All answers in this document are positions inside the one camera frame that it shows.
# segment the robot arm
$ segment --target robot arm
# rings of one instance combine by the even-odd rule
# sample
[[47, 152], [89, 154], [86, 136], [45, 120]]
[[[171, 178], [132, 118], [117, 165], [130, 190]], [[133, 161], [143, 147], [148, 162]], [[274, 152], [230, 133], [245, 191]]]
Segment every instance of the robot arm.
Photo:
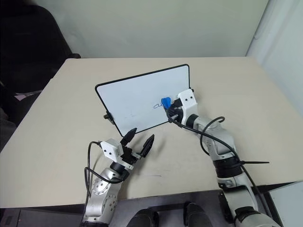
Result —
[[146, 157], [152, 148], [154, 135], [147, 139], [140, 153], [133, 152], [126, 146], [134, 137], [136, 130], [136, 128], [130, 130], [120, 142], [114, 139], [100, 142], [104, 156], [113, 160], [113, 163], [109, 168], [105, 168], [99, 176], [86, 168], [95, 173], [97, 177], [91, 186], [91, 196], [82, 220], [84, 226], [107, 227], [109, 225], [115, 212], [122, 182], [129, 175], [128, 171], [134, 168], [137, 160]]
[[171, 106], [165, 106], [170, 122], [203, 134], [203, 143], [217, 173], [217, 182], [222, 192], [220, 205], [227, 221], [239, 227], [279, 227], [270, 217], [258, 212], [256, 197], [250, 182], [242, 170], [231, 134], [219, 122], [201, 117], [197, 112], [197, 102], [191, 89], [178, 94]]

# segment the black clamp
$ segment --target black clamp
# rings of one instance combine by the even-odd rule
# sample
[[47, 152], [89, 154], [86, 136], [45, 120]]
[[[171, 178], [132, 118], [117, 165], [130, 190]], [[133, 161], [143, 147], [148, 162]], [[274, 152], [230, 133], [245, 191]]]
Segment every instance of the black clamp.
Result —
[[112, 124], [115, 124], [113, 116], [110, 114], [109, 111], [106, 111], [106, 114], [103, 117], [104, 119], [108, 119]]

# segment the black cable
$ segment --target black cable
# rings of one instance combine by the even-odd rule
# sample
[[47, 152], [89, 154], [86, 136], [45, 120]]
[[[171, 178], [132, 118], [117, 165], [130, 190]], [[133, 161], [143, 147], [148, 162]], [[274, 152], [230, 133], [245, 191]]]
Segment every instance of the black cable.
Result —
[[[166, 116], [167, 116], [167, 118], [169, 119], [169, 122], [173, 122], [174, 124], [176, 124], [176, 125], [179, 126], [180, 128], [187, 129], [187, 130], [189, 130], [189, 131], [192, 131], [192, 132], [195, 132], [195, 133], [197, 133], [197, 134], [206, 136], [206, 137], [208, 137], [208, 138], [211, 138], [211, 139], [213, 139], [213, 140], [215, 140], [215, 141], [221, 143], [222, 145], [224, 145], [225, 147], [227, 147], [227, 148], [234, 154], [234, 156], [237, 158], [237, 160], [238, 160], [239, 162], [241, 161], [240, 158], [239, 158], [239, 156], [238, 156], [238, 154], [237, 154], [237, 152], [236, 152], [230, 145], [228, 145], [227, 143], [225, 143], [224, 141], [222, 141], [222, 140], [220, 140], [219, 138], [216, 138], [216, 137], [214, 137], [214, 136], [212, 136], [212, 135], [210, 135], [210, 134], [207, 134], [207, 133], [205, 133], [205, 132], [203, 132], [203, 131], [199, 131], [199, 130], [190, 128], [190, 127], [188, 127], [188, 126], [186, 126], [186, 125], [183, 125], [183, 124], [181, 124], [181, 123], [179, 123], [179, 122], [173, 120], [173, 119], [171, 118], [171, 116], [169, 115], [169, 113], [173, 113], [173, 111], [171, 110], [171, 107], [172, 107], [172, 106], [170, 106], [170, 107], [167, 109], [167, 111], [166, 111]], [[264, 210], [265, 210], [266, 215], [269, 216], [269, 212], [268, 212], [268, 210], [267, 210], [267, 207], [265, 206], [265, 202], [264, 202], [264, 200], [263, 200], [263, 197], [261, 196], [261, 193], [260, 193], [259, 189], [257, 188], [256, 184], [255, 184], [254, 181], [252, 180], [252, 178], [251, 178], [251, 176], [249, 175], [249, 173], [248, 173], [248, 171], [246, 170], [246, 168], [243, 166], [243, 163], [242, 163], [242, 162], [240, 162], [240, 163], [241, 163], [241, 168], [243, 169], [243, 171], [244, 171], [245, 174], [247, 175], [247, 177], [248, 177], [248, 179], [250, 180], [252, 186], [255, 188], [255, 190], [256, 190], [256, 192], [257, 192], [259, 198], [260, 198], [260, 201], [261, 201], [261, 203], [262, 203], [262, 205], [263, 205], [263, 207], [264, 207]]]
[[[219, 121], [220, 123], [221, 122], [224, 122], [225, 120], [225, 117], [217, 117], [215, 119], [213, 119], [212, 121], [210, 121], [202, 130], [202, 132], [204, 133], [206, 131], [206, 129], [211, 126], [213, 123], [215, 123], [216, 121]], [[208, 156], [209, 156], [209, 153], [205, 150], [204, 146], [203, 146], [203, 143], [202, 143], [202, 138], [203, 138], [203, 134], [200, 136], [200, 146], [202, 148], [202, 150], [204, 151], [204, 153], [206, 153]]]
[[[98, 146], [100, 146], [100, 142], [92, 141], [89, 143], [89, 148], [87, 151], [87, 167], [89, 169], [90, 169], [90, 148], [91, 148], [92, 144], [97, 144]], [[86, 186], [86, 190], [88, 190], [88, 194], [90, 196], [90, 172], [87, 172], [86, 174], [87, 174], [87, 180], [85, 181], [85, 186]]]
[[109, 181], [108, 179], [100, 176], [99, 174], [97, 174], [95, 171], [93, 171], [90, 168], [90, 148], [91, 148], [92, 144], [97, 144], [98, 146], [100, 146], [100, 142], [92, 141], [92, 142], [89, 143], [89, 148], [88, 148], [88, 152], [87, 152], [87, 167], [84, 168], [84, 180], [85, 180], [85, 187], [86, 187], [86, 199], [85, 199], [85, 206], [84, 206], [84, 211], [83, 211], [82, 219], [81, 219], [81, 222], [80, 222], [80, 226], [82, 226], [82, 221], [83, 221], [83, 217], [85, 215], [86, 206], [87, 206], [87, 203], [89, 201], [89, 197], [91, 197], [91, 193], [90, 193], [90, 173], [92, 173], [96, 177], [99, 177], [101, 180], [103, 180], [105, 182], [108, 182], [108, 183], [120, 183], [120, 182], [123, 181], [123, 180]]
[[121, 180], [117, 180], [117, 181], [110, 181], [104, 177], [102, 177], [101, 175], [97, 174], [95, 171], [93, 171], [92, 169], [89, 169], [88, 167], [84, 168], [84, 173], [86, 174], [87, 171], [91, 172], [93, 175], [95, 175], [96, 177], [100, 178], [101, 180], [107, 182], [107, 183], [121, 183], [124, 179]]

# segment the handwritten scribble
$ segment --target handwritten scribble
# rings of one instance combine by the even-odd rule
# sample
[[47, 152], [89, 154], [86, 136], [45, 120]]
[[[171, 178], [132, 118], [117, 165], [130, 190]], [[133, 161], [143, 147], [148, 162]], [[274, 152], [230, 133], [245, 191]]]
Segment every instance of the handwritten scribble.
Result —
[[157, 109], [157, 108], [159, 108], [159, 107], [161, 107], [161, 106], [163, 106], [163, 105], [162, 105], [162, 101], [160, 101], [159, 104], [157, 103], [156, 105], [154, 105], [153, 108], [154, 108], [154, 109]]

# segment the white wall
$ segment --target white wall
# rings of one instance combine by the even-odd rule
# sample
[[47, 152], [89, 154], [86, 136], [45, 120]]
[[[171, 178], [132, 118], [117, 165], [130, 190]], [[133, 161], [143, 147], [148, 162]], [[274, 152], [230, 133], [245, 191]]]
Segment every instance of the white wall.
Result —
[[266, 0], [33, 0], [83, 57], [245, 56]]
[[248, 56], [256, 57], [303, 116], [303, 1], [271, 0]]

